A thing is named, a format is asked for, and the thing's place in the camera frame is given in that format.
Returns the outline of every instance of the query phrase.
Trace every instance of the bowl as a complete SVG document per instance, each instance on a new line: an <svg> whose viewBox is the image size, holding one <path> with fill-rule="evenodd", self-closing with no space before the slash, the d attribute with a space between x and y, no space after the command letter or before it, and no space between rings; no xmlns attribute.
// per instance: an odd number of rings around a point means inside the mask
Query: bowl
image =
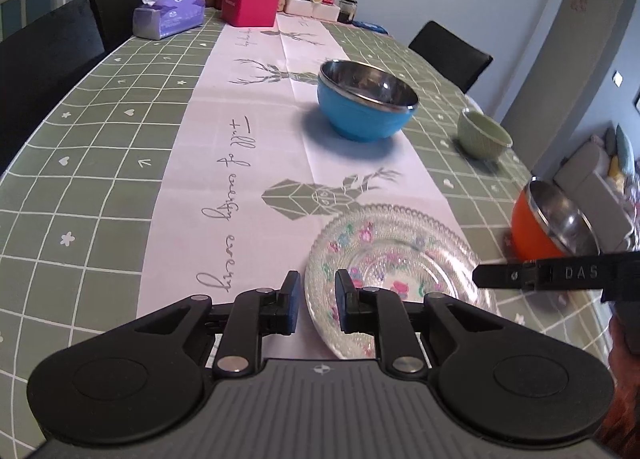
<svg viewBox="0 0 640 459"><path fill-rule="evenodd" d="M338 134L373 142L404 127L418 107L418 95L377 67L327 60L318 73L318 103Z"/></svg>
<svg viewBox="0 0 640 459"><path fill-rule="evenodd" d="M513 207L511 237L521 261L600 252L591 224L575 203L537 178L527 183Z"/></svg>
<svg viewBox="0 0 640 459"><path fill-rule="evenodd" d="M458 117L458 139L462 148L476 160L497 160L513 145L503 126L469 109L464 109Z"/></svg>

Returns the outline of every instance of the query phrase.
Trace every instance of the white table runner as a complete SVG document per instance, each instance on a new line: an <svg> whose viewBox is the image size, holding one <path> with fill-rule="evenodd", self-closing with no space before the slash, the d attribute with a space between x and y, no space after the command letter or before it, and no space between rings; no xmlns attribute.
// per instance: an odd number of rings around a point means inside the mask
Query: white table runner
<svg viewBox="0 0 640 459"><path fill-rule="evenodd" d="M313 19L225 26L162 179L138 316L196 293L222 303L255 287L277 289L288 270L304 271L332 216L356 203L415 208L463 236L402 132L358 144L333 131L316 98L316 74L329 58L347 56ZM302 304L296 333L265 339L265 356L332 356Z"/></svg>

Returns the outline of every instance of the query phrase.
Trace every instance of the black chair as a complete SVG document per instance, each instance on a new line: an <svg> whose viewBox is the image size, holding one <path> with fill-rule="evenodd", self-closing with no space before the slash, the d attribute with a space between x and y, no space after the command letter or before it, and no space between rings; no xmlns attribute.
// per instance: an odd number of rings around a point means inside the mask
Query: black chair
<svg viewBox="0 0 640 459"><path fill-rule="evenodd" d="M141 0L89 0L98 30L108 53L116 49L132 33L133 10Z"/></svg>
<svg viewBox="0 0 640 459"><path fill-rule="evenodd" d="M494 59L430 20L409 44L444 78L467 93Z"/></svg>
<svg viewBox="0 0 640 459"><path fill-rule="evenodd" d="M87 0L68 2L0 42L0 173L105 55Z"/></svg>

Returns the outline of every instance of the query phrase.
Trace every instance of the door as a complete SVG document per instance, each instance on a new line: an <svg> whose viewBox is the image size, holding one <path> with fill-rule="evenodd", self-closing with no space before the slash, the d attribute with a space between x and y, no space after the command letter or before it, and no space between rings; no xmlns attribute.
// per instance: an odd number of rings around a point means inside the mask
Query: door
<svg viewBox="0 0 640 459"><path fill-rule="evenodd" d="M553 142L600 59L623 0L562 0L540 54L502 125L532 169Z"/></svg>

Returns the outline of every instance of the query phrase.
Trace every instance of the green bowl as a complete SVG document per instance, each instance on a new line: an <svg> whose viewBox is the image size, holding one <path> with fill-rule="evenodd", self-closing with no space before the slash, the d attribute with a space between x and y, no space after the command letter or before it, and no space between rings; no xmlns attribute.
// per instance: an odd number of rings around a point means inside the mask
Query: green bowl
<svg viewBox="0 0 640 459"><path fill-rule="evenodd" d="M497 160L510 149L509 132L489 116L464 109L458 118L458 139L465 151L477 160Z"/></svg>

